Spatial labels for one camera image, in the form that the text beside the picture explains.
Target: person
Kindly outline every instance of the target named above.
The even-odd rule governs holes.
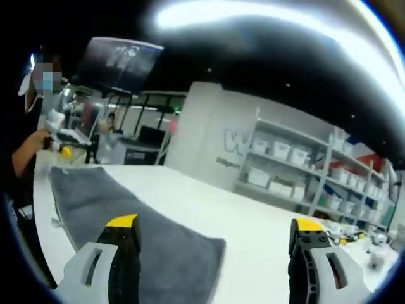
[[[42,48],[35,66],[8,103],[8,123],[3,132],[3,158],[8,159],[6,190],[17,208],[32,203],[35,154],[44,147],[48,131],[37,130],[43,106],[61,89],[61,64],[53,48]]]
[[[115,113],[108,114],[107,119],[99,122],[99,132],[115,132]]]

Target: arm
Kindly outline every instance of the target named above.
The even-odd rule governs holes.
[[[28,137],[13,153],[13,167],[17,177],[20,177],[33,155],[44,147],[44,139],[49,137],[46,130],[38,130]]]
[[[13,153],[13,167],[17,177],[20,177],[28,162],[31,160],[36,150],[30,143],[28,138],[24,143]]]

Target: white container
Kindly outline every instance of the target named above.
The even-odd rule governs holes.
[[[339,210],[343,213],[350,214],[356,204],[352,201],[342,201],[339,206]]]
[[[352,214],[358,216],[360,219],[363,219],[367,216],[367,208],[369,208],[367,205],[362,205],[360,203],[355,204]]]
[[[371,208],[367,205],[364,205],[364,215],[363,215],[364,220],[368,220],[368,218],[370,217],[370,212]]]
[[[374,191],[375,191],[375,186],[373,184],[368,185],[368,188],[366,191],[367,196],[369,196],[371,198],[374,197]]]
[[[338,198],[338,197],[332,196],[332,195],[328,195],[325,200],[325,204],[326,204],[327,208],[329,208],[331,210],[338,210],[341,202],[342,202],[341,198]]]
[[[335,180],[342,182],[343,184],[347,183],[350,172],[344,170],[343,168],[333,168],[330,174]]]
[[[283,191],[284,185],[279,183],[279,182],[275,182],[274,180],[272,182],[270,182],[270,184],[268,185],[268,191],[271,193],[278,193],[281,194],[281,192]]]
[[[260,138],[255,138],[252,144],[252,150],[256,153],[265,154],[268,142]]]
[[[296,200],[302,201],[304,199],[305,189],[300,186],[295,186],[292,190],[292,197]]]
[[[333,137],[333,148],[337,151],[342,151],[344,145],[344,139]]]
[[[369,221],[373,224],[379,224],[381,219],[381,212],[378,210],[370,210]]]
[[[343,153],[351,156],[352,152],[353,152],[353,145],[349,144],[348,142],[344,142],[343,143]]]
[[[275,141],[273,146],[271,147],[271,155],[277,157],[281,160],[286,160],[291,146],[289,144],[285,144],[284,142]]]
[[[297,166],[304,166],[308,152],[296,147],[290,148],[288,161]]]
[[[292,188],[286,185],[282,185],[282,187],[280,187],[280,192],[281,195],[283,196],[288,196],[291,197],[292,194]]]
[[[376,201],[374,206],[378,211],[382,211],[384,209],[384,201]]]
[[[352,188],[357,187],[357,183],[359,182],[359,177],[356,174],[349,173],[349,178],[347,179],[347,184]]]
[[[250,184],[254,184],[260,187],[266,187],[270,179],[270,175],[260,169],[251,167],[249,170],[249,175],[247,176],[247,181]]]
[[[356,189],[360,192],[363,192],[365,190],[365,185],[366,185],[366,181],[364,179],[362,179],[361,177],[359,177]]]

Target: monitor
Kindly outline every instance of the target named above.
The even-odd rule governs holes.
[[[144,144],[148,144],[154,147],[160,147],[165,137],[163,130],[147,127],[143,125],[140,128],[138,140]]]
[[[141,41],[93,37],[72,81],[138,95],[162,50]]]

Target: ceiling light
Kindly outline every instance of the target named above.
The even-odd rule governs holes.
[[[30,61],[31,61],[31,70],[33,70],[33,69],[34,69],[34,67],[35,67],[35,59],[34,59],[34,54],[31,54]]]
[[[401,59],[401,53],[395,39],[390,32],[384,27],[383,23],[378,19],[376,14],[373,13],[365,3],[360,0],[349,0],[350,4],[361,14],[366,22],[371,27],[372,31],[382,41],[385,49],[390,54],[392,61],[394,62],[398,76],[403,85],[405,85],[405,71],[404,63]]]
[[[389,49],[389,53],[393,56],[397,73],[391,68],[387,60],[378,53],[376,48],[362,39],[357,33],[332,27],[321,20],[300,13],[297,10],[281,7],[276,4],[230,0],[189,1],[166,7],[158,13],[156,22],[162,29],[170,29],[220,21],[234,16],[265,16],[284,20],[314,30],[333,39],[342,48],[348,58],[352,59],[376,80],[377,84],[400,109],[401,113],[405,115],[405,104],[403,102],[405,100],[404,67],[402,61],[397,58],[396,54],[399,51],[392,40],[390,46],[385,47]],[[380,24],[377,31],[385,31],[386,35],[383,43],[388,43],[387,40],[389,39],[387,37],[389,34],[383,25]]]

